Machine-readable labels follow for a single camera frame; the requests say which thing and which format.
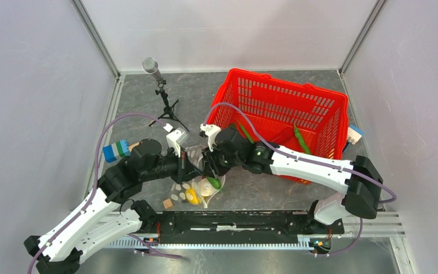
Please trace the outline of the brown round toy mushroom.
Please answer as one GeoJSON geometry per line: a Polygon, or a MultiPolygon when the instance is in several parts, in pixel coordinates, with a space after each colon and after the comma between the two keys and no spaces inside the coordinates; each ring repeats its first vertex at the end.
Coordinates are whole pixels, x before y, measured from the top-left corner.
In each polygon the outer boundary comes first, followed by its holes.
{"type": "Polygon", "coordinates": [[[198,194],[202,197],[210,197],[216,193],[216,189],[214,189],[208,182],[206,178],[201,179],[197,183],[197,191],[198,194]]]}

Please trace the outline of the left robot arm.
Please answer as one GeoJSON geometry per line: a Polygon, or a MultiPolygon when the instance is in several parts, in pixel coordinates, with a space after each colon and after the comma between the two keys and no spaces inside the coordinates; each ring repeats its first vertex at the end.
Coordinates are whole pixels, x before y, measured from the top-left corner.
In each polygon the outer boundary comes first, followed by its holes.
{"type": "Polygon", "coordinates": [[[24,245],[33,257],[28,273],[75,273],[96,251],[116,239],[137,231],[151,232],[157,214],[145,201],[135,201],[129,209],[105,225],[95,225],[142,190],[143,183],[171,178],[176,183],[202,174],[180,146],[161,153],[161,144],[143,139],[129,155],[108,168],[86,198],[55,228],[42,236],[29,236],[24,245]]]}

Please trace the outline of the polka dot zip bag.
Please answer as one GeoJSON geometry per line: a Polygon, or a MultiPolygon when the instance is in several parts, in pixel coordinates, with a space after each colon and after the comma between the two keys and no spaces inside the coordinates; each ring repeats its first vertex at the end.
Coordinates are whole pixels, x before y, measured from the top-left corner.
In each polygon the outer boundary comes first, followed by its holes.
{"type": "Polygon", "coordinates": [[[222,191],[226,176],[199,176],[190,181],[173,183],[169,198],[163,201],[165,209],[171,209],[179,203],[191,204],[202,209],[210,206],[212,198],[222,191]]]}

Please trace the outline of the dark green small pepper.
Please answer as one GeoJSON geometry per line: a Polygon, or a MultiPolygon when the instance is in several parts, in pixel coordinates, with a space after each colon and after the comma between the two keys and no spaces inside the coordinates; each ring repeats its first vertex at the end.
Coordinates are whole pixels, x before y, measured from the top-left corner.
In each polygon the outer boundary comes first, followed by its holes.
{"type": "Polygon", "coordinates": [[[220,179],[216,179],[213,177],[206,177],[206,179],[208,180],[209,184],[216,190],[220,190],[222,188],[222,183],[220,179]]]}

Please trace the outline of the red plastic basket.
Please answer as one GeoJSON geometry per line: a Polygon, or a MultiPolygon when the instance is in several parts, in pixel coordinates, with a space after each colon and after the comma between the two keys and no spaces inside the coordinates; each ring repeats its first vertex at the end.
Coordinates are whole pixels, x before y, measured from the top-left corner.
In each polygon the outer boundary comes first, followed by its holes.
{"type": "Polygon", "coordinates": [[[339,92],[234,68],[218,89],[204,124],[236,128],[245,137],[241,123],[254,142],[304,153],[294,135],[296,124],[311,155],[342,160],[347,107],[347,96],[339,92]]]}

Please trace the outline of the yellow toy pepper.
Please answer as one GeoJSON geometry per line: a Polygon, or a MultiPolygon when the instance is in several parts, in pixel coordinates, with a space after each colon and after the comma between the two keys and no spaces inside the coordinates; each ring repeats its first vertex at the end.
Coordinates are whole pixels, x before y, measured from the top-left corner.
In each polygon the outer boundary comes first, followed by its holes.
{"type": "Polygon", "coordinates": [[[185,197],[190,204],[195,206],[199,204],[198,196],[193,188],[189,188],[185,191],[185,197]]]}

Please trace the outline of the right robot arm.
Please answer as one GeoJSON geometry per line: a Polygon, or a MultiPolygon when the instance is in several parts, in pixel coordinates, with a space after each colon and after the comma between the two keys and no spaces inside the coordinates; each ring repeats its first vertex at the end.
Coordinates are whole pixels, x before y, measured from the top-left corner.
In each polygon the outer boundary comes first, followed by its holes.
{"type": "Polygon", "coordinates": [[[202,125],[200,135],[208,140],[202,152],[206,176],[223,176],[233,167],[242,167],[253,174],[299,178],[335,190],[334,195],[314,202],[310,208],[306,224],[314,233],[323,232],[346,216],[377,217],[383,183],[369,158],[334,160],[275,143],[252,143],[235,128],[221,129],[213,124],[202,125]]]}

